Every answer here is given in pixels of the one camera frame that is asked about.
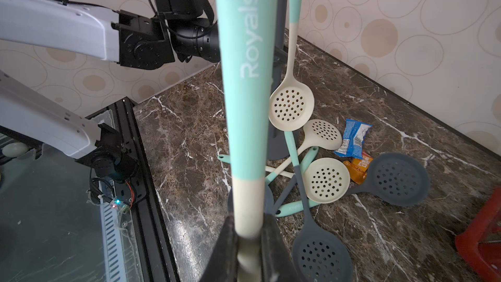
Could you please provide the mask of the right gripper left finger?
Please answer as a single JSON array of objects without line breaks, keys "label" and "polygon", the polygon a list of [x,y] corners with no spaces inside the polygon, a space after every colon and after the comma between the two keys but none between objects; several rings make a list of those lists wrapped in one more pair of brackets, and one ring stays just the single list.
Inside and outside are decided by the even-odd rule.
[{"label": "right gripper left finger", "polygon": [[215,247],[199,282],[237,281],[238,235],[236,234],[234,215],[229,214]]}]

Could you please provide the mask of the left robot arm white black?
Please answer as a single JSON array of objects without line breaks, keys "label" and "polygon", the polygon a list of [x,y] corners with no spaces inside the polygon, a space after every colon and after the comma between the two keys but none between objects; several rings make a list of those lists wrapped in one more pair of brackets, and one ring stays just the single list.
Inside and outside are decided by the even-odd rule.
[{"label": "left robot arm white black", "polygon": [[[78,0],[137,13],[151,18],[147,0]],[[83,116],[130,97],[141,103],[196,73],[209,61],[193,57],[175,60],[159,69],[122,67],[76,52],[1,41],[1,69],[61,106]]]}]

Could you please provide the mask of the cream skimmer mint handle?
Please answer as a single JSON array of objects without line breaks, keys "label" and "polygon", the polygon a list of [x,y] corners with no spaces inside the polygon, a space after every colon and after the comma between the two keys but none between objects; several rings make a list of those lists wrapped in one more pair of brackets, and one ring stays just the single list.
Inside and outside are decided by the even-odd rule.
[{"label": "cream skimmer mint handle", "polygon": [[294,77],[297,47],[297,30],[302,0],[289,2],[289,39],[287,71],[278,88],[270,96],[269,117],[292,117],[292,120],[308,122],[314,110],[314,95],[310,87]]},{"label": "cream skimmer mint handle", "polygon": [[277,0],[216,0],[231,158],[237,280],[260,281]]}]

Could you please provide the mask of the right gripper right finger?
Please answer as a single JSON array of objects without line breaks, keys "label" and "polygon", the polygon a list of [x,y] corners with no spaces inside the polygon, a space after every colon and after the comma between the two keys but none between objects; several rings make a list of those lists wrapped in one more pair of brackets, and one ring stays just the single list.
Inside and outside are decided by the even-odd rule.
[{"label": "right gripper right finger", "polygon": [[262,281],[301,281],[284,244],[276,219],[264,214],[261,232]]}]

